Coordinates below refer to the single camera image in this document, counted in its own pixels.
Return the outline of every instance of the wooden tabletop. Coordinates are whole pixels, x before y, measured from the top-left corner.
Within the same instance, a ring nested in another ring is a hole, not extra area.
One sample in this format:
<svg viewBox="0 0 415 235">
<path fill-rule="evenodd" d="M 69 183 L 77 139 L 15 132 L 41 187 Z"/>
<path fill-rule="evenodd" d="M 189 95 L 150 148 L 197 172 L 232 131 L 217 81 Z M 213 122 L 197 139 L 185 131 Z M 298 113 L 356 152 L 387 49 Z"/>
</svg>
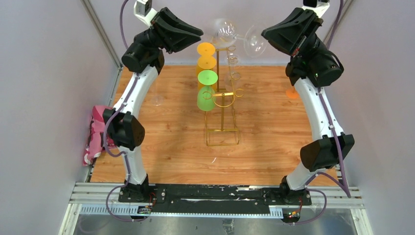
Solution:
<svg viewBox="0 0 415 235">
<path fill-rule="evenodd" d="M 146 130 L 142 155 L 151 183 L 279 185 L 281 178 L 298 165 L 301 147 L 311 142 L 311 129 L 301 99 L 285 95 L 291 87 L 285 67 L 236 70 L 242 75 L 239 87 L 244 90 L 244 96 L 234 104 L 241 143 L 206 146 L 205 112 L 196 105 L 195 66 L 164 66 L 138 118 Z M 222 72 L 226 71 L 226 67 L 221 68 L 221 86 Z M 131 75 L 127 69 L 123 71 L 115 100 L 121 97 Z M 151 102 L 157 94 L 163 96 L 160 106 Z M 219 123 L 220 108 L 210 115 L 212 124 Z M 215 138 L 229 140 L 232 136 Z M 336 176 L 334 170 L 328 173 Z M 95 163 L 91 182 L 123 182 L 124 177 L 122 158 L 103 153 Z M 319 176 L 311 185 L 334 183 Z"/>
</svg>

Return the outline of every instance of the wall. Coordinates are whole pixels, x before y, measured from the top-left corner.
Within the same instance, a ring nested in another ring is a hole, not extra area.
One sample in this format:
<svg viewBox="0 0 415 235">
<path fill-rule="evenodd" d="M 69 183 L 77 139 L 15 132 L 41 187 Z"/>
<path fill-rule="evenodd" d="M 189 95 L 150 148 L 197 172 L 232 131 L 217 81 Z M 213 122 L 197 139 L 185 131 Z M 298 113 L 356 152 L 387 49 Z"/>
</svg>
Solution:
<svg viewBox="0 0 415 235">
<path fill-rule="evenodd" d="M 119 10 L 122 0 L 91 0 L 94 9 L 104 26 L 117 54 L 125 52 L 119 29 Z M 146 29 L 146 26 L 133 14 L 135 0 L 130 0 L 124 12 L 124 33 L 128 44 L 134 36 Z M 301 0 L 153 0 L 153 8 L 160 10 L 167 6 L 177 17 L 190 25 L 198 27 L 205 32 L 204 41 L 209 40 L 206 32 L 215 19 L 228 18 L 236 23 L 238 34 L 245 33 L 255 22 L 262 22 L 266 27 L 273 26 L 284 20 L 295 7 L 302 7 Z M 330 9 L 323 16 L 323 26 L 318 35 L 323 39 L 331 24 L 334 22 L 339 7 L 339 1 L 332 1 Z M 199 55 L 196 46 L 192 45 L 176 54 L 164 54 L 167 64 L 196 64 Z M 250 58 L 245 54 L 243 43 L 236 44 L 237 54 L 242 64 L 269 64 L 282 65 L 289 61 L 289 56 L 273 49 L 268 45 L 258 58 Z"/>
<path fill-rule="evenodd" d="M 356 145 L 348 178 L 362 192 L 376 235 L 413 234 L 415 2 L 357 0 L 332 45 L 345 67 L 328 88 Z"/>
<path fill-rule="evenodd" d="M 116 67 L 81 1 L 2 1 L 0 234 L 58 233 Z"/>
</svg>

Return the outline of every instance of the gold metal stand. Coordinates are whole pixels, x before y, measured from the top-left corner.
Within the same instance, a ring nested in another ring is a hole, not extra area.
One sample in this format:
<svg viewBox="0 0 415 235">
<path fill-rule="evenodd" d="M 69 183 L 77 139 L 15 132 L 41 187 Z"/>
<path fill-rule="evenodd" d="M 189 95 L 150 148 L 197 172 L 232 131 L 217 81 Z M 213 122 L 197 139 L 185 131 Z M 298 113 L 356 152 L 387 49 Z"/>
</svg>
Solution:
<svg viewBox="0 0 415 235">
<path fill-rule="evenodd" d="M 219 77 L 219 52 L 221 51 L 226 51 L 228 54 L 228 60 L 229 60 L 229 52 L 230 51 L 234 51 L 235 50 L 235 46 L 231 46 L 231 47 L 227 47 L 227 48 L 221 48 L 221 49 L 216 49 L 216 71 L 218 74 L 218 81 L 217 81 L 217 93 L 215 94 L 210 94 L 211 96 L 209 98 L 206 99 L 213 99 L 213 102 L 215 103 L 216 106 L 221 108 L 221 127 L 220 129 L 208 129 L 208 113 L 205 112 L 205 140 L 206 140 L 206 145 L 207 146 L 223 146 L 223 145 L 237 145 L 240 143 L 241 141 L 241 133 L 239 131 L 239 128 L 236 126 L 236 111 L 233 107 L 233 103 L 235 102 L 237 97 L 242 97 L 242 94 L 237 94 L 237 91 L 243 92 L 243 89 L 236 89 L 234 88 L 233 85 L 233 81 L 234 80 L 238 80 L 240 78 L 240 75 L 238 74 L 238 78 L 235 79 L 234 76 L 237 73 L 232 73 L 231 72 L 231 67 L 229 66 L 229 73 L 231 76 L 231 85 L 232 85 L 232 92 L 228 92 L 225 88 L 220 88 L 219 86 L 219 81 L 220 81 L 220 77 Z M 231 103 L 228 105 L 225 105 L 225 97 L 229 96 L 231 97 Z M 215 102 L 215 99 L 213 97 L 220 97 L 221 98 L 221 104 L 218 104 Z M 224 122 L 225 122 L 225 108 L 230 107 L 231 108 L 231 114 L 232 114 L 232 119 L 233 119 L 233 128 L 224 128 Z M 209 135 L 210 133 L 218 133 L 218 132 L 234 132 L 236 137 L 235 137 L 235 142 L 232 143 L 211 143 L 210 142 L 210 138 Z"/>
</svg>

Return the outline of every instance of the gold wire rack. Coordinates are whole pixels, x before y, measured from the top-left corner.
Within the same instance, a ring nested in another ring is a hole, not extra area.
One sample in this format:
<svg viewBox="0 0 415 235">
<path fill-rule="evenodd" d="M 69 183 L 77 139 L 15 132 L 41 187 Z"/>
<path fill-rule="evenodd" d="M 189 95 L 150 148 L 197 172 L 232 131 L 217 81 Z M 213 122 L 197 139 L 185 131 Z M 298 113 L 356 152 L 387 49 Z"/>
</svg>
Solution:
<svg viewBox="0 0 415 235">
<path fill-rule="evenodd" d="M 241 141 L 241 133 L 240 130 L 238 128 L 238 126 L 236 125 L 236 111 L 235 108 L 233 106 L 235 100 L 237 97 L 242 97 L 243 94 L 243 89 L 236 89 L 235 90 L 235 85 L 234 85 L 234 81 L 240 79 L 240 74 L 238 72 L 233 72 L 230 66 L 230 62 L 229 60 L 232 59 L 230 52 L 235 51 L 236 47 L 235 46 L 230 46 L 230 47 L 226 47 L 226 48 L 217 48 L 216 49 L 216 73 L 218 74 L 218 81 L 217 81 L 217 93 L 215 94 L 210 94 L 210 97 L 206 97 L 206 99 L 212 99 L 213 102 L 215 103 L 216 106 L 221 108 L 221 126 L 220 128 L 216 128 L 216 129 L 209 129 L 208 128 L 208 112 L 205 112 L 205 141 L 206 141 L 206 145 L 207 146 L 223 146 L 223 145 L 237 145 L 240 143 Z M 226 51 L 227 52 L 227 56 L 228 56 L 228 68 L 229 68 L 229 75 L 230 75 L 230 82 L 231 82 L 231 92 L 229 92 L 226 88 L 221 88 L 220 87 L 220 76 L 219 76 L 219 54 L 221 51 Z M 215 98 L 219 98 L 221 100 L 221 104 L 218 104 L 215 102 Z M 231 102 L 230 104 L 225 104 L 225 98 L 226 97 L 230 97 L 231 98 Z M 224 128 L 224 124 L 225 124 L 225 108 L 231 108 L 231 114 L 232 114 L 232 119 L 233 119 L 233 128 Z M 221 143 L 211 143 L 210 142 L 210 134 L 211 133 L 218 133 L 218 132 L 234 132 L 235 133 L 235 141 L 234 142 L 230 142 L 230 143 L 225 143 L 225 142 L 221 142 Z"/>
</svg>

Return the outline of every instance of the gray wall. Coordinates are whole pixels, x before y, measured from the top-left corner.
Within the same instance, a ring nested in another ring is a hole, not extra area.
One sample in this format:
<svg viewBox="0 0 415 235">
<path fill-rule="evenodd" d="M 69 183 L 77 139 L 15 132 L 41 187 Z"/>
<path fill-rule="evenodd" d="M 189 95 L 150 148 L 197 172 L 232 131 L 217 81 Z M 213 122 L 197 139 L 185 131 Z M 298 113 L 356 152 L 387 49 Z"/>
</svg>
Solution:
<svg viewBox="0 0 415 235">
<path fill-rule="evenodd" d="M 2 1 L 0 234 L 58 233 L 116 69 L 81 1 Z"/>
<path fill-rule="evenodd" d="M 125 47 L 119 30 L 119 10 L 122 0 L 91 0 L 97 15 L 104 26 L 117 54 L 121 57 Z M 133 14 L 135 0 L 130 0 L 124 12 L 124 32 L 130 44 L 134 36 L 146 29 L 146 26 Z M 207 31 L 213 20 L 228 18 L 236 23 L 238 33 L 243 34 L 254 22 L 263 22 L 266 27 L 273 26 L 284 20 L 295 7 L 302 7 L 301 0 L 154 0 L 153 8 L 160 10 L 167 6 L 177 17 L 195 27 Z M 318 35 L 326 35 L 336 18 L 339 1 L 332 1 L 330 9 L 323 16 L 323 26 Z M 168 55 L 165 60 L 168 64 L 196 64 L 199 55 L 196 52 L 197 44 L 188 47 L 180 53 Z M 243 64 L 286 64 L 289 56 L 284 55 L 269 46 L 260 57 L 250 58 L 245 54 L 243 43 L 238 41 L 237 54 Z"/>
<path fill-rule="evenodd" d="M 376 235 L 414 234 L 415 2 L 356 0 L 333 40 L 345 67 L 331 107 L 356 145 L 348 178 Z"/>
</svg>

